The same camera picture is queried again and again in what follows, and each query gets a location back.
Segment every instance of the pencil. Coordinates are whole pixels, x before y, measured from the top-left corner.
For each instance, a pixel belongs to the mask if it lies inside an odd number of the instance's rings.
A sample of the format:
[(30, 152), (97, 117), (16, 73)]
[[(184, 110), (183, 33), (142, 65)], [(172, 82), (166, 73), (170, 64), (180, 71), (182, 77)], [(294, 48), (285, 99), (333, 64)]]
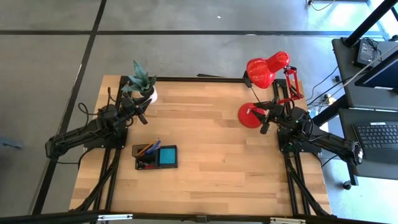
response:
[(154, 142), (152, 142), (152, 143), (150, 143), (149, 145), (147, 145), (147, 147), (145, 147), (143, 150), (141, 150), (141, 151), (137, 154), (137, 156), (141, 156), (141, 154), (142, 154), (143, 152), (145, 152), (148, 148), (150, 148), (150, 146), (152, 146), (153, 144), (155, 144), (157, 140), (159, 140), (159, 139), (155, 139)]

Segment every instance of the black table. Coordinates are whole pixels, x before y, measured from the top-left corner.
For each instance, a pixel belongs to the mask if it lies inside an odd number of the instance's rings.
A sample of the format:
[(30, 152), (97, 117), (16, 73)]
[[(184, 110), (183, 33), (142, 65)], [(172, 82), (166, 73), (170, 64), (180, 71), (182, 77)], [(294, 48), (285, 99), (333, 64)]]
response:
[[(341, 79), (347, 79), (357, 74), (361, 68), (353, 65), (355, 56), (355, 48), (349, 49), (343, 45), (341, 39), (333, 39), (331, 41), (333, 50), (337, 60)], [(382, 54), (393, 46), (398, 45), (395, 42), (380, 42), (378, 49)], [(384, 56), (388, 57), (394, 51), (392, 50)], [(373, 89), (363, 86), (356, 86), (354, 83), (361, 76), (344, 87), (345, 95), (338, 98), (331, 106), (323, 110), (313, 121), (316, 125), (321, 126), (325, 122), (335, 117), (340, 108), (364, 108), (372, 110), (389, 110), (398, 111), (398, 95), (388, 90)]]
[[(344, 137), (348, 141), (358, 141), (352, 127), (355, 123), (380, 121), (381, 118), (384, 121), (395, 121), (398, 117), (397, 113), (350, 109), (340, 109), (338, 114), (343, 127)], [(349, 166), (348, 172), (352, 185), (358, 184), (356, 176), (398, 180), (398, 164), (363, 160), (361, 165), (356, 167)]]

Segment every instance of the wooden tabletop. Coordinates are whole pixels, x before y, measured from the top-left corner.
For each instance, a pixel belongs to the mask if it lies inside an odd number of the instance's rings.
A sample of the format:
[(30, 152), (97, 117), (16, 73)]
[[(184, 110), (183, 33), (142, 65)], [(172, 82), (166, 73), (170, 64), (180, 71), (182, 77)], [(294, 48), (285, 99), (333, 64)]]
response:
[[(120, 76), (104, 76), (96, 109), (106, 104), (107, 87), (116, 97)], [(243, 83), (157, 82), (158, 100), (146, 111), (147, 125), (129, 128), (122, 150), (111, 210), (131, 213), (213, 215), (291, 215), (290, 197), (277, 126), (266, 135), (238, 121), (239, 107), (255, 102)], [(272, 88), (253, 87), (261, 101)], [(307, 108), (305, 99), (296, 106)], [(135, 170), (131, 147), (160, 138), (177, 145), (178, 168)], [(104, 149), (83, 158), (70, 208), (76, 208), (98, 181)], [(317, 202), (330, 212), (319, 161), (301, 153), (305, 183)], [(104, 208), (107, 186), (101, 206)], [(301, 196), (296, 187), (299, 211)]]

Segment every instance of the pen holder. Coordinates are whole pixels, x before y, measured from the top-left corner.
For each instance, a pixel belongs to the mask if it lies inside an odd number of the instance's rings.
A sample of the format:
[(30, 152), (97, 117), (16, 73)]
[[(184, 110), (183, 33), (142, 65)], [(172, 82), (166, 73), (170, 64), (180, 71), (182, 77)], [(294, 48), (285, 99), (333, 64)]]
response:
[(136, 169), (164, 169), (177, 168), (177, 146), (162, 146), (159, 149), (142, 156), (138, 156), (148, 144), (132, 146), (132, 156), (136, 158)]

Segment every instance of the red desk lamp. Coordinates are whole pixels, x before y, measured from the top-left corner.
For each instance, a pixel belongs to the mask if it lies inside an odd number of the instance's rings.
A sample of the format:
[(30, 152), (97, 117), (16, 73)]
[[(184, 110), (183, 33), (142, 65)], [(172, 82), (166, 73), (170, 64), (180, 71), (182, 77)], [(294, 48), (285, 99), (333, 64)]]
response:
[[(303, 95), (299, 90), (299, 83), (297, 80), (297, 69), (295, 67), (289, 66), (290, 56), (286, 52), (277, 52), (269, 59), (255, 58), (248, 62), (246, 66), (246, 72), (244, 78), (248, 78), (259, 88), (268, 88), (272, 82), (275, 80), (276, 72), (284, 69), (284, 74), (286, 77), (287, 88), (290, 91), (290, 98), (279, 100), (278, 103), (285, 103), (287, 100), (299, 100), (303, 98)], [(294, 75), (295, 88), (292, 87), (289, 75)], [(248, 128), (258, 128), (261, 123), (256, 118), (251, 110), (255, 110), (258, 113), (265, 114), (265, 111), (256, 108), (253, 103), (243, 104), (238, 111), (238, 118), (240, 122)]]

